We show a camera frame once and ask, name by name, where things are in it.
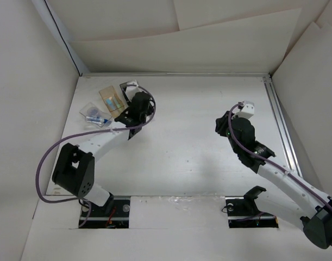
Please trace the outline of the green clear-cap highlighter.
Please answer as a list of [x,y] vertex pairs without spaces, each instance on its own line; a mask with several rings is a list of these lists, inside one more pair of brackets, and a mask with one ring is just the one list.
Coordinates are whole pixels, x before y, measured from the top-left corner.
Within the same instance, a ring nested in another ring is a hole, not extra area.
[[117,108],[120,108],[121,105],[120,105],[120,102],[118,101],[118,99],[116,98],[116,96],[113,96],[113,100],[114,100],[114,102],[115,102],[115,104],[116,104],[116,107],[117,107]]

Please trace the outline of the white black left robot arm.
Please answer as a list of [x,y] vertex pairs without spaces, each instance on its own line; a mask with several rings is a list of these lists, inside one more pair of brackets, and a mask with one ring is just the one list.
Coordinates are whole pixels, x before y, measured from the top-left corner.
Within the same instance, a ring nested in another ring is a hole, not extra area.
[[95,165],[113,148],[134,137],[154,112],[152,95],[145,91],[137,92],[110,129],[79,145],[67,143],[61,148],[52,181],[80,200],[88,200],[100,215],[110,214],[114,196],[95,182]]

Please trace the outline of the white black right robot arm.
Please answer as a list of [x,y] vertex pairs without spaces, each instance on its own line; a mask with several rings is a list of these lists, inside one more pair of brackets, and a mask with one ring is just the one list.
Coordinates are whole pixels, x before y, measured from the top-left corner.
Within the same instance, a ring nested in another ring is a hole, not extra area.
[[215,121],[215,132],[226,137],[242,165],[274,184],[289,201],[271,200],[266,188],[255,186],[244,194],[243,207],[255,216],[267,213],[299,228],[315,246],[332,247],[332,196],[318,190],[277,161],[276,154],[255,138],[255,128],[242,111]]

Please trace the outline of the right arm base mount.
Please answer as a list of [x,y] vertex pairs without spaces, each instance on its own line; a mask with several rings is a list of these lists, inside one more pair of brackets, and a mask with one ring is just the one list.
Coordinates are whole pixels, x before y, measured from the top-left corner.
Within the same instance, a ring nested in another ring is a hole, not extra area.
[[229,228],[279,228],[270,213],[258,210],[255,200],[266,189],[255,186],[243,196],[226,196],[221,212],[227,215]]

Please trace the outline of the clear bottle blue nozzle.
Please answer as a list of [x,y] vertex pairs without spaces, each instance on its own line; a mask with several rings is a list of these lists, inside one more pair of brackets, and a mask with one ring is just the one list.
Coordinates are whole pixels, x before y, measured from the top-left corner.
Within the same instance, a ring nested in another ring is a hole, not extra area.
[[109,122],[109,120],[107,120],[105,118],[97,117],[97,116],[86,116],[85,121],[95,123],[95,124],[102,124],[102,125]]

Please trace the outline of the light blue highlighter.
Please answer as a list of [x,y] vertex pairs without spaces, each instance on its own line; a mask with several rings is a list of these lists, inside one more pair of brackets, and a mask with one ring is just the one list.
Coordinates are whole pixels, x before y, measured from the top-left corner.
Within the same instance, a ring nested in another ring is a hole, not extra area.
[[105,99],[105,101],[106,101],[106,104],[107,104],[107,107],[109,108],[109,110],[111,110],[111,111],[115,110],[115,105],[112,102],[111,97],[107,97]]

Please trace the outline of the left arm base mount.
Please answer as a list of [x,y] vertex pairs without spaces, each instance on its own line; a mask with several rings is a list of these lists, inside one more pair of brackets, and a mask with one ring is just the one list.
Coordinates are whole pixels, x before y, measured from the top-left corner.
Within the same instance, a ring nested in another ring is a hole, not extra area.
[[109,212],[103,207],[79,200],[81,206],[78,226],[81,229],[127,229],[129,228],[131,197],[115,197]]

